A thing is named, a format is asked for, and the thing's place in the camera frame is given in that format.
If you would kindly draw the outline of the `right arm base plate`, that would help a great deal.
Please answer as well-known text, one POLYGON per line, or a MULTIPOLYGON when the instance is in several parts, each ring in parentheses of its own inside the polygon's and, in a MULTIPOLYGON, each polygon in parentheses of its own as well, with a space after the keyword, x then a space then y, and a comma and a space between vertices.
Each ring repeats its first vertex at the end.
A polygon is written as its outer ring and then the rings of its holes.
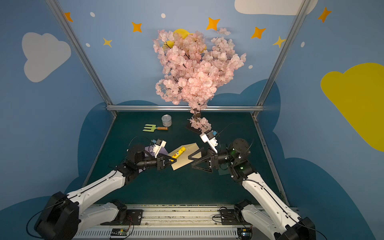
POLYGON ((243 219, 240 216, 239 212, 234 209, 228 209, 226 207, 221 207, 219 209, 219 215, 222 225, 241 225, 243 224, 243 219))

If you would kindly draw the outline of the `cream yellow envelope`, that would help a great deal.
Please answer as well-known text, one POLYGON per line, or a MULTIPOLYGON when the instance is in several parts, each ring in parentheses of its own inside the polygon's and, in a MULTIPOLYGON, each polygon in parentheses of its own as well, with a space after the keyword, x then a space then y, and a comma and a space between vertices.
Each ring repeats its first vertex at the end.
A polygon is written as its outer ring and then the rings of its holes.
POLYGON ((187 144, 187 145, 181 145, 177 147, 175 150, 171 151, 169 153, 169 156, 173 157, 179 150, 182 148, 185 148, 186 150, 179 156, 177 157, 177 161, 175 163, 172 163, 171 167, 174 171, 177 169, 188 165, 193 162, 193 160, 189 160, 189 155, 193 154, 194 152, 198 151, 200 148, 197 145, 197 143, 193 144, 187 144))

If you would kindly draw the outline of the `yellow glue stick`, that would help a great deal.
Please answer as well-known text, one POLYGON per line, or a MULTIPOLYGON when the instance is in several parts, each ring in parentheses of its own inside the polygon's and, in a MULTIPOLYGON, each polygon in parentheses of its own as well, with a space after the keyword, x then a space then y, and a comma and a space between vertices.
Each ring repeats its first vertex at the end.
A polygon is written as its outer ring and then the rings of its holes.
POLYGON ((184 152, 186 151, 185 147, 181 147, 176 153, 172 156, 172 158, 177 159, 179 158, 184 152))

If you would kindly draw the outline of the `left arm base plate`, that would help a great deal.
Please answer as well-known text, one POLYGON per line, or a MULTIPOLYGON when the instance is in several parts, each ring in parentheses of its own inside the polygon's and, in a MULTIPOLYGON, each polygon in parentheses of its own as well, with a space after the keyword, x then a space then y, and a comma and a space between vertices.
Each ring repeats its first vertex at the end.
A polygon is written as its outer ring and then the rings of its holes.
POLYGON ((101 223, 101 226, 139 226, 143 218, 143 210, 122 210, 118 212, 116 218, 111 222, 101 223))

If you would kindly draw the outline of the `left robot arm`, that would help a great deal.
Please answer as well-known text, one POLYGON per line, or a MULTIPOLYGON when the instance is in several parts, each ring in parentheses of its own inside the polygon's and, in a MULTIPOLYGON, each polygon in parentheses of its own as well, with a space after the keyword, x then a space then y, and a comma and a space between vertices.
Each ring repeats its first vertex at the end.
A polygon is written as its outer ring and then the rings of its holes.
POLYGON ((44 240, 71 240, 76 234, 100 224, 132 225, 127 206, 114 200, 91 206, 109 193, 130 184, 146 169, 162 170, 177 159, 156 151, 153 155, 142 146, 130 153, 113 170, 99 180, 76 191, 52 195, 39 212, 34 230, 44 240))

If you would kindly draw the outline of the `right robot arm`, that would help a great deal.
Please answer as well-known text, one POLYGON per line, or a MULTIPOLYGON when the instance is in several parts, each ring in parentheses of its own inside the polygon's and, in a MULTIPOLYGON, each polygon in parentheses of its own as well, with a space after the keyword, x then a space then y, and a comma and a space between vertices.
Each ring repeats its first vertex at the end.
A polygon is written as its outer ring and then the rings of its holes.
POLYGON ((314 240, 315 224, 309 218, 302 218, 288 207, 267 185, 259 172, 248 160, 250 145, 244 139, 235 139, 226 150, 200 148, 188 156, 192 167, 203 170, 201 163, 207 163, 205 172, 228 165, 232 179, 247 190, 262 206, 260 212, 249 201, 237 204, 235 218, 247 222, 261 231, 270 240, 314 240))

